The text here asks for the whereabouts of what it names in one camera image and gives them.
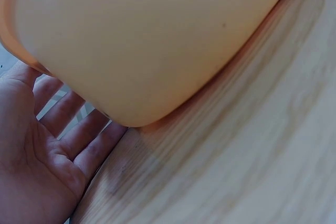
wooden surface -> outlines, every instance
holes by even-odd
[[[335,224],[335,68],[336,0],[281,0],[193,99],[126,133],[72,223]]]

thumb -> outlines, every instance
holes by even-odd
[[[0,156],[23,147],[34,113],[33,86],[38,75],[19,63],[0,79]]]

plastic container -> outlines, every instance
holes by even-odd
[[[113,120],[152,123],[199,90],[278,0],[0,0],[0,39]]]

hand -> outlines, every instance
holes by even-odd
[[[63,223],[126,128],[94,110],[60,140],[84,100],[69,92],[36,115],[62,86],[18,63],[0,79],[0,223]]]

palm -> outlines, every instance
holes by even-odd
[[[24,219],[62,223],[125,132],[124,127],[111,123],[99,134],[108,119],[93,111],[57,140],[84,101],[70,92],[37,120],[36,115],[62,85],[45,78],[32,92],[37,76],[20,65],[0,82],[0,189],[6,188],[0,193],[6,197],[5,204],[0,199],[1,223]],[[21,211],[10,216],[6,206]]]

